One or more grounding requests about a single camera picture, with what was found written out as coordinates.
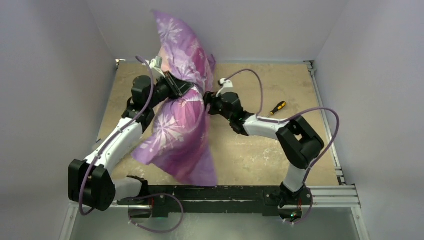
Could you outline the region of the purple printed pillowcase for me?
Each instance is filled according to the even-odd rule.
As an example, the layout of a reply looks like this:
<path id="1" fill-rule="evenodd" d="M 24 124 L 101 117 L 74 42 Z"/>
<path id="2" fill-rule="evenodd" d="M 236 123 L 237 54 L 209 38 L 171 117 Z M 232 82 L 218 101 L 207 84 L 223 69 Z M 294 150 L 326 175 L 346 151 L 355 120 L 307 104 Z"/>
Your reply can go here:
<path id="1" fill-rule="evenodd" d="M 193 86 L 184 96 L 161 105 L 151 136 L 131 155 L 142 164 L 154 164 L 181 184 L 214 187 L 218 178 L 204 94 L 213 89 L 215 58 L 183 20 L 159 10 L 153 14 L 161 42 L 161 69 Z"/>

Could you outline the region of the pink pillow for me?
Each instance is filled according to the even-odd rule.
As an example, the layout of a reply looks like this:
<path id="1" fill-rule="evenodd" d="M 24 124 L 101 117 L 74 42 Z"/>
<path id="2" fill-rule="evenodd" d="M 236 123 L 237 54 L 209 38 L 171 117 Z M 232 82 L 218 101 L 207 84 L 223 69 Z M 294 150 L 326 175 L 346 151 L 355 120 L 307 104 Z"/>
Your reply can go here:
<path id="1" fill-rule="evenodd" d="M 163 46 L 160 48 L 157 56 L 161 58 L 161 66 L 160 66 L 161 71 L 164 73 L 170 72 L 172 69 L 169 64 L 168 54 Z"/>

